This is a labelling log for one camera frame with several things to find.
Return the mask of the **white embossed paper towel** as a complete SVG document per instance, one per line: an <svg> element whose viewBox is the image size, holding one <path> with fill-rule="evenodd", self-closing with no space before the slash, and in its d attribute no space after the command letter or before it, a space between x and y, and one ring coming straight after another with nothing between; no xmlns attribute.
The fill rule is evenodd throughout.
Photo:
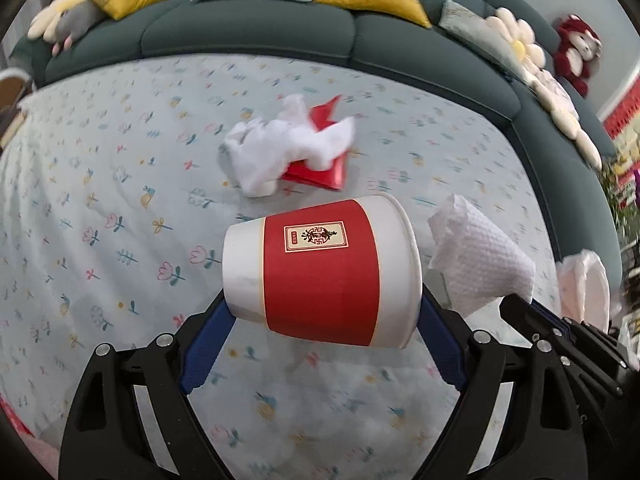
<svg viewBox="0 0 640 480"><path fill-rule="evenodd" d="M452 194L428 219L451 307L465 318L510 295L533 300L536 264L466 198Z"/></svg>

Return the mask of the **red white paper cup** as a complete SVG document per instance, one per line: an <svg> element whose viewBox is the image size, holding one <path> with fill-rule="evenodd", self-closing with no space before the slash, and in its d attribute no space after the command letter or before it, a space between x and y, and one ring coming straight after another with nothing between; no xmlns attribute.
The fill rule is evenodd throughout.
<svg viewBox="0 0 640 480"><path fill-rule="evenodd" d="M221 269L230 312L280 335L401 349L416 329L419 248L390 194L230 226Z"/></svg>

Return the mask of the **white tissue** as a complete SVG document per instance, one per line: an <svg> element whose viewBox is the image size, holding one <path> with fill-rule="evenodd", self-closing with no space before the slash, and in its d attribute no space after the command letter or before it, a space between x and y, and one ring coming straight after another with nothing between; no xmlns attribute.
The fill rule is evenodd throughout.
<svg viewBox="0 0 640 480"><path fill-rule="evenodd" d="M276 118L239 122L224 137L224 145L243 194L265 197L277 191L278 181L293 162L303 162L314 171L330 169L355 136L354 118L319 128L311 120L305 98L290 94Z"/></svg>

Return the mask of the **red envelope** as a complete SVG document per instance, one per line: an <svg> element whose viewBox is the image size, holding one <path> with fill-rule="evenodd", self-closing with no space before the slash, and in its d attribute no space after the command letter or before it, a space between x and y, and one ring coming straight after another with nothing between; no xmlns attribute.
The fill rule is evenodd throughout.
<svg viewBox="0 0 640 480"><path fill-rule="evenodd" d="M335 124L332 115L341 97L342 96L338 94L328 102L311 107L308 116L311 123L318 130ZM302 160L292 162L281 179L315 186L316 188L341 191L341 189L344 188L346 179L346 154L343 153L338 156L334 159L332 165L323 171L311 170Z"/></svg>

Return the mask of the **floral light blue tablecloth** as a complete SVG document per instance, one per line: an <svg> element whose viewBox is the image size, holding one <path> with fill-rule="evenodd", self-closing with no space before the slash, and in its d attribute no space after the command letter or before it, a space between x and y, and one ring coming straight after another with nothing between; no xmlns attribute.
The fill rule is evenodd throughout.
<svg viewBox="0 0 640 480"><path fill-rule="evenodd" d="M158 58L52 84L23 102L1 159L1 404L47 471L101 342L142 347L204 310L232 224L333 202L283 183L254 200L224 145L283 99L337 99L352 117L344 197L395 196L423 260L428 220L465 197L536 264L559 305L548 232L504 135L424 91L326 65L248 56ZM240 479L408 479L457 401L423 341L404 350L313 344L239 322L192 393L206 436Z"/></svg>

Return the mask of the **dark green sectional sofa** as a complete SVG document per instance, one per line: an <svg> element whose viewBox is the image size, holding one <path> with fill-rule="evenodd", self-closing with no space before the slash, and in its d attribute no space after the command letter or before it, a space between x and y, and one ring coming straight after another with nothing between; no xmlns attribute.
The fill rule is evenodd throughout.
<svg viewBox="0 0 640 480"><path fill-rule="evenodd" d="M44 86L86 70L136 58L185 53L244 53L345 66L437 94L485 116L524 164L555 258L596 252L608 280L620 284L614 220L594 172L555 127L534 92L444 32L446 0L420 0L431 25L288 0L192 0L155 3L130 18L96 26L72 50L53 54L21 39L10 54ZM507 8L533 26L547 53L559 35L524 0L454 0L480 15Z"/></svg>

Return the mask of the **potted flowers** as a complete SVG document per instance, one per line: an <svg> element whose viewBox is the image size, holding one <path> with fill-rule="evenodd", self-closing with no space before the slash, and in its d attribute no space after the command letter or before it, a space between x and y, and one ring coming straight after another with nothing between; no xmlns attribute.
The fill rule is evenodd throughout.
<svg viewBox="0 0 640 480"><path fill-rule="evenodd" d="M620 182L614 165L606 160L599 180L610 207L620 246L635 242L639 238L639 206L634 178L626 183Z"/></svg>

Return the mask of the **white flower pillow flat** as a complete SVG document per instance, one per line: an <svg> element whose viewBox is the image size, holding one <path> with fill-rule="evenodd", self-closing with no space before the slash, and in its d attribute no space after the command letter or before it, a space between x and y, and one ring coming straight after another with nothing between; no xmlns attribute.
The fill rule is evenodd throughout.
<svg viewBox="0 0 640 480"><path fill-rule="evenodd" d="M541 107L568 140L574 142L578 152L597 171L602 169L602 158L597 147L579 122L579 115L566 90L548 70L532 73L524 68L527 87L534 92Z"/></svg>

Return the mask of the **white flower pillow upright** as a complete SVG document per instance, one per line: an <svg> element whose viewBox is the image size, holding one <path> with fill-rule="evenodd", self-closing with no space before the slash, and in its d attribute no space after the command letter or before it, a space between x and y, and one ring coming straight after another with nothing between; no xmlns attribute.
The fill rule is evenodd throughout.
<svg viewBox="0 0 640 480"><path fill-rule="evenodd" d="M544 49L536 43L532 26L526 21L516 18L507 8L498 8L485 22L510 44L518 62L528 70L536 72L546 66Z"/></svg>

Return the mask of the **light grey cushion right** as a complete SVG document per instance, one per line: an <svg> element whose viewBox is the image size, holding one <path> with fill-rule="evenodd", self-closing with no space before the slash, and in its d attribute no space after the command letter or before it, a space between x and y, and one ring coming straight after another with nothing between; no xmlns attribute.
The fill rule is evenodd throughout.
<svg viewBox="0 0 640 480"><path fill-rule="evenodd" d="M504 72L518 75L522 68L510 44L484 18L454 0L442 4L438 26L448 35Z"/></svg>

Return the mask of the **red white plush bear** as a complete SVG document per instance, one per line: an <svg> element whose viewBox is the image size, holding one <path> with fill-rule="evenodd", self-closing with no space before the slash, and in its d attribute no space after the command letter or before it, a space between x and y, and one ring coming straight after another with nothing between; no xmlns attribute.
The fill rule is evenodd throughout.
<svg viewBox="0 0 640 480"><path fill-rule="evenodd" d="M565 78L585 98L588 80L597 71L602 42L596 31L576 14L568 14L556 26L560 37L554 54L555 73Z"/></svg>

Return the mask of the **wooden chair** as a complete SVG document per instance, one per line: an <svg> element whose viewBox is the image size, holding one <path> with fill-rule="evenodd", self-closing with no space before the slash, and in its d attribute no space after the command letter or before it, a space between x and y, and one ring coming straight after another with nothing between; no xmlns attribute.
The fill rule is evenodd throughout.
<svg viewBox="0 0 640 480"><path fill-rule="evenodd" d="M0 73L1 91L1 151L4 151L17 131L24 124L26 113L21 100L35 91L32 77L20 68L5 68Z"/></svg>

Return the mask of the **grey plush toy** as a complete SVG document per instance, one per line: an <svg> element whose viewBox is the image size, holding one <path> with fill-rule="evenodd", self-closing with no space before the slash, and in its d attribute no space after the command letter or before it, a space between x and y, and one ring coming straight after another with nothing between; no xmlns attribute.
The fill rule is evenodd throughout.
<svg viewBox="0 0 640 480"><path fill-rule="evenodd" d="M107 14L91 0L78 3L65 11L55 26L52 40L52 55L70 50L73 44L107 18Z"/></svg>

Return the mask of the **red wall hanging decoration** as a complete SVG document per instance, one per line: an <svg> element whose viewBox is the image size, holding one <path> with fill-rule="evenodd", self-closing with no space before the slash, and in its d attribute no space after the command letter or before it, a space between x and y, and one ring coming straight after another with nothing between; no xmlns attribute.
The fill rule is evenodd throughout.
<svg viewBox="0 0 640 480"><path fill-rule="evenodd" d="M606 133L615 139L639 111L639 91L631 89L603 123Z"/></svg>

